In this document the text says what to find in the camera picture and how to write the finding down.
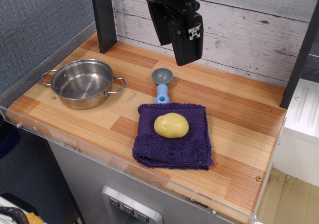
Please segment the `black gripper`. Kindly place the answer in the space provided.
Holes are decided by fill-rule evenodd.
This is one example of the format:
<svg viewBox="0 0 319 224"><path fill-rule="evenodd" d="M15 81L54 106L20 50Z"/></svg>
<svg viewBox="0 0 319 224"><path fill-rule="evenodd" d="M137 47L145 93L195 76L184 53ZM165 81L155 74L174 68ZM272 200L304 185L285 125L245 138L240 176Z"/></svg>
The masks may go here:
<svg viewBox="0 0 319 224"><path fill-rule="evenodd" d="M196 0L146 0L160 45L172 43L176 63L202 57L203 19Z"/></svg>

